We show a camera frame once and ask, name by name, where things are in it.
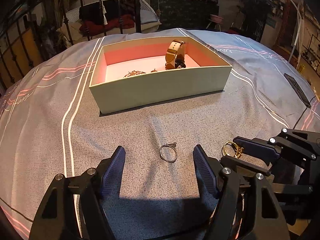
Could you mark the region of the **tan leather strap watch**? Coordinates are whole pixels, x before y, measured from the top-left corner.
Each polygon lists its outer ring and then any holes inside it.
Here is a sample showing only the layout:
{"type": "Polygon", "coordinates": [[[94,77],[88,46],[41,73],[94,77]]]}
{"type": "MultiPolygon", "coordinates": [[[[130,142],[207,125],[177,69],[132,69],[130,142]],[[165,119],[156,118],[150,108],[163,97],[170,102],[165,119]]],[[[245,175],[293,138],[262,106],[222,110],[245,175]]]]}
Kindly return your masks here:
{"type": "Polygon", "coordinates": [[[181,40],[173,40],[167,49],[165,55],[165,69],[185,68],[185,42],[181,40]]]}

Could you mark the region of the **gold hoop bangle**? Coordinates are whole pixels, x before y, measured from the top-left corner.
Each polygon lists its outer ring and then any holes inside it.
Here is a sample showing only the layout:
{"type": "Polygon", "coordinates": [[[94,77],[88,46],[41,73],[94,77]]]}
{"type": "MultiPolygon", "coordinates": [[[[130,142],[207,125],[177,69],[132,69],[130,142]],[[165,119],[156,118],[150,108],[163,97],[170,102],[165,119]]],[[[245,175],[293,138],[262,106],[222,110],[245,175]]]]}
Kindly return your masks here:
{"type": "Polygon", "coordinates": [[[131,76],[141,75],[141,74],[145,74],[145,72],[133,70],[131,72],[128,72],[124,77],[131,77],[131,76]]]}

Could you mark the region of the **black smartphone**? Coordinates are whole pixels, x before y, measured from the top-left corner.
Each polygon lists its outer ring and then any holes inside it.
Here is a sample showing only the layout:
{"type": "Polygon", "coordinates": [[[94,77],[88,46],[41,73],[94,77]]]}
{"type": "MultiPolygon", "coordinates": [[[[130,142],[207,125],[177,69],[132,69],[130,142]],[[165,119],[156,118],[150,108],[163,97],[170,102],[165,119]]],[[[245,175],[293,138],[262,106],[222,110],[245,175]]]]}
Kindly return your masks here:
{"type": "Polygon", "coordinates": [[[308,108],[311,108],[310,102],[306,97],[305,93],[303,92],[303,90],[301,89],[298,82],[292,76],[286,73],[284,74],[284,77],[285,79],[287,79],[287,81],[289,82],[289,84],[291,85],[291,87],[293,88],[297,96],[300,98],[300,100],[304,103],[304,105],[308,108]]]}

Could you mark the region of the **blue plaid bedsheet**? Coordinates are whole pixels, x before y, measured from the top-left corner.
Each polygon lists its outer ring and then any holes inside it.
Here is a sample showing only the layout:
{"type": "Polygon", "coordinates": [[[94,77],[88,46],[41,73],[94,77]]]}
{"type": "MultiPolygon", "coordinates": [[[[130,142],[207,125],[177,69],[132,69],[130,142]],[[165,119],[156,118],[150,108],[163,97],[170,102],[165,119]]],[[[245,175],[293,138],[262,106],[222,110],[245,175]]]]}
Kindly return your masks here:
{"type": "Polygon", "coordinates": [[[102,46],[136,39],[112,35],[68,48],[30,70],[1,97],[1,208],[28,239],[54,176],[78,176],[117,146],[126,160],[121,186],[103,201],[117,239],[201,239],[216,200],[195,172],[192,151],[208,155],[234,137],[269,139],[282,128],[319,131],[319,97],[281,56],[249,38],[171,29],[195,36],[232,64],[222,92],[100,116],[89,82],[102,46]],[[308,98],[308,108],[284,74],[308,98]]]}

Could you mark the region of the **mint box with pink interior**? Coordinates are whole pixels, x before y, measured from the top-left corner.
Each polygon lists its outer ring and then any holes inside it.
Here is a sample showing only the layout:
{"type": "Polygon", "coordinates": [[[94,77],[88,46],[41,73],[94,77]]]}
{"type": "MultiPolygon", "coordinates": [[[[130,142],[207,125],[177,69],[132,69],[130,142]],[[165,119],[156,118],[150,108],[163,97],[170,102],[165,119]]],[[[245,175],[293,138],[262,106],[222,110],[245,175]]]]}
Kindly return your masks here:
{"type": "Polygon", "coordinates": [[[147,37],[101,48],[90,91],[107,115],[157,103],[222,91],[232,65],[202,41],[192,37],[147,37]],[[165,69],[173,40],[185,42],[185,68],[165,69]],[[145,74],[124,77],[138,70],[145,74]]]}

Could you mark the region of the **green potted plant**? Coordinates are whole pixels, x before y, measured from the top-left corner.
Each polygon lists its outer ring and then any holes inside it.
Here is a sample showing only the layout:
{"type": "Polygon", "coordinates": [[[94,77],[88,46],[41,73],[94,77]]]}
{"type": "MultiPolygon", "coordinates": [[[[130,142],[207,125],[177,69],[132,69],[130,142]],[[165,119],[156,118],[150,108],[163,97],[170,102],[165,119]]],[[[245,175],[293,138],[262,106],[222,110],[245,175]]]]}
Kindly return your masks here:
{"type": "Polygon", "coordinates": [[[270,0],[241,0],[243,2],[242,13],[244,20],[241,25],[246,37],[257,42],[261,41],[267,16],[272,11],[270,0]]]}

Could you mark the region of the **pink stool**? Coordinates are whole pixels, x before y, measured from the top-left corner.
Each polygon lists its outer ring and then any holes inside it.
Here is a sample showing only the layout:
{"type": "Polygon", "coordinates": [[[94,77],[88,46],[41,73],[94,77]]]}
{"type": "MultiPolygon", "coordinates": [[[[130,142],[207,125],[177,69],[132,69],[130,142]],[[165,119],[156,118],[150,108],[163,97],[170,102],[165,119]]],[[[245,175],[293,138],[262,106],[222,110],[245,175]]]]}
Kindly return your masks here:
{"type": "Polygon", "coordinates": [[[215,23],[215,26],[218,27],[219,31],[221,31],[221,24],[223,24],[223,20],[224,20],[223,17],[210,14],[209,23],[206,26],[206,29],[208,29],[212,23],[215,23]]]}

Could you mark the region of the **white gooseneck lamp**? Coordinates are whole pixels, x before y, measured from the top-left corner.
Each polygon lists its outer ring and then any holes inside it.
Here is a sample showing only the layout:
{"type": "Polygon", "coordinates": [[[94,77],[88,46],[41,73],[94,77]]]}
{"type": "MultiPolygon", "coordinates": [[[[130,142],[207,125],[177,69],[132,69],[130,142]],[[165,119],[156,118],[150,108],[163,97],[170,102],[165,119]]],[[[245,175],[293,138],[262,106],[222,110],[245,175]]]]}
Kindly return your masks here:
{"type": "Polygon", "coordinates": [[[294,68],[299,62],[299,26],[301,9],[299,2],[303,0],[283,0],[284,9],[281,17],[280,31],[272,47],[280,56],[287,60],[294,68]]]}

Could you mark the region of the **dark floral cabinet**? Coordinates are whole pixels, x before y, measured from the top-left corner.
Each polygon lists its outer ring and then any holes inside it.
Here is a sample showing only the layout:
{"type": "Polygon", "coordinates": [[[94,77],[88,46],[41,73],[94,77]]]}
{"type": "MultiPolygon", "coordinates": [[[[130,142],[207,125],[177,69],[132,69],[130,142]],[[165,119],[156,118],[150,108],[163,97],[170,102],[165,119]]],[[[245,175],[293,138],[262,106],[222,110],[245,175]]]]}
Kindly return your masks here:
{"type": "Polygon", "coordinates": [[[160,30],[203,30],[210,16],[219,14],[219,6],[210,0],[150,0],[150,6],[154,11],[160,11],[160,30]]]}

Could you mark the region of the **black iron bed frame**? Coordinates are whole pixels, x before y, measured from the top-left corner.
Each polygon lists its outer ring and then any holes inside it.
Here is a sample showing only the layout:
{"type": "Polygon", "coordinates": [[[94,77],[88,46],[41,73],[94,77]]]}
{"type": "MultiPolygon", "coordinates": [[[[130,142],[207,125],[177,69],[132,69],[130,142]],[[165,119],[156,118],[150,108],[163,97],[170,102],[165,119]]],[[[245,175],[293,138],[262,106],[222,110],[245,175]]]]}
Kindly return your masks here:
{"type": "Polygon", "coordinates": [[[64,49],[62,42],[78,42],[71,33],[71,20],[62,0],[21,0],[26,5],[20,15],[13,14],[1,30],[1,86],[8,89],[27,71],[64,49]]]}

